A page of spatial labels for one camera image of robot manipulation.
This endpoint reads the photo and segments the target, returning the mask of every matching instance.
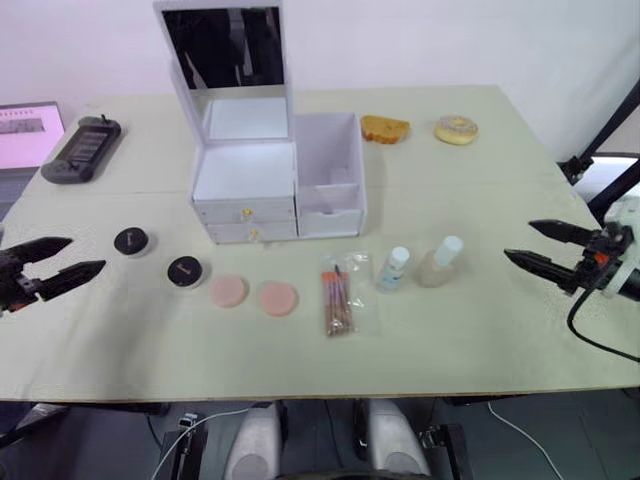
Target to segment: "bread slice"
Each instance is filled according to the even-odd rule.
[[[365,115],[360,119],[362,136],[365,140],[378,143],[397,143],[411,128],[409,122],[393,118]]]

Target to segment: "small white bottle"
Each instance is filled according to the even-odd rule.
[[[391,250],[376,280],[378,290],[381,292],[392,292],[398,288],[400,280],[402,280],[404,276],[409,258],[411,258],[411,254],[409,250],[404,247],[395,247]]]

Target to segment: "drawer knob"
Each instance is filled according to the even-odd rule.
[[[253,210],[251,210],[250,208],[243,208],[242,209],[242,213],[240,214],[240,218],[242,219],[243,222],[246,222],[247,220],[250,220],[252,216],[253,216]]]
[[[251,230],[249,230],[249,241],[250,242],[260,241],[260,232],[256,228],[252,228]]]

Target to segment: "white bottle cap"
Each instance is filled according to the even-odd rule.
[[[389,265],[393,268],[402,268],[407,264],[409,258],[411,258],[409,250],[404,247],[395,247],[389,255]]]
[[[447,237],[436,250],[433,261],[441,267],[446,267],[458,256],[464,247],[464,242],[458,237]]]

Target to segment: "pink makeup sponge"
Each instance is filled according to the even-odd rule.
[[[290,314],[298,304],[298,293],[286,283],[268,282],[260,292],[260,306],[273,317]]]
[[[239,275],[220,275],[213,281],[213,303],[231,308],[240,305],[247,297],[247,286]]]

